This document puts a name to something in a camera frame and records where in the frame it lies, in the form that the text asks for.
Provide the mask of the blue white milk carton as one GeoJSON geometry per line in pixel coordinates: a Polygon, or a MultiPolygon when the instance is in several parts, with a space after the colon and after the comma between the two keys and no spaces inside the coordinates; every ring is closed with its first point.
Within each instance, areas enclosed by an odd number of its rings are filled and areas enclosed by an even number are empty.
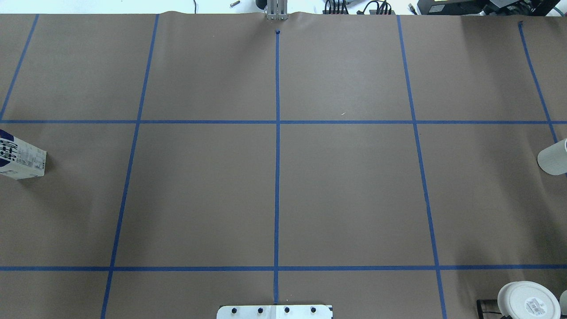
{"type": "Polygon", "coordinates": [[[47,152],[0,130],[0,175],[27,179],[45,175],[47,152]]]}

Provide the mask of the white handled mug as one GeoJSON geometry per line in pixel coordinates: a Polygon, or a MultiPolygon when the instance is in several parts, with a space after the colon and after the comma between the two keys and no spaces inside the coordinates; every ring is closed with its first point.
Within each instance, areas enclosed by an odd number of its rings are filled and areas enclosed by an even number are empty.
{"type": "Polygon", "coordinates": [[[537,164],[549,175],[567,173],[567,139],[563,139],[537,154],[537,164]]]}

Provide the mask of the white cup on rack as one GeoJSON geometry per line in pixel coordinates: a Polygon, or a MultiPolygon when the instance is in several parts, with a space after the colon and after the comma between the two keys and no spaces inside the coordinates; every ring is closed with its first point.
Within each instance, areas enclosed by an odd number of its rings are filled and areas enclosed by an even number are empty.
{"type": "Polygon", "coordinates": [[[561,311],[561,316],[567,316],[567,290],[563,291],[559,297],[559,309],[561,311]]]}
{"type": "Polygon", "coordinates": [[[553,293],[533,281],[513,281],[500,289],[497,305],[512,319],[560,319],[561,308],[553,293]]]}

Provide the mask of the brown paper table cover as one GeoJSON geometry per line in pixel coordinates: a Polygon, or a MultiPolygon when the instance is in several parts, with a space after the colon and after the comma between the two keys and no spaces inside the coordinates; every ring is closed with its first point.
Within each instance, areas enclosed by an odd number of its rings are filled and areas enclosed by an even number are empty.
{"type": "Polygon", "coordinates": [[[3,319],[476,318],[566,289],[566,19],[1,16],[3,319]]]}

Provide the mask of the aluminium frame post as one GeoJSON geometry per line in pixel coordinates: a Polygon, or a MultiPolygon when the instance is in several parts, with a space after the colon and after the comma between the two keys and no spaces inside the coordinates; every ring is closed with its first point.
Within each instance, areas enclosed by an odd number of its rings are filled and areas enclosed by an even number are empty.
{"type": "Polygon", "coordinates": [[[267,0],[267,4],[264,8],[267,20],[269,21],[284,21],[289,17],[287,7],[287,0],[267,0]]]}

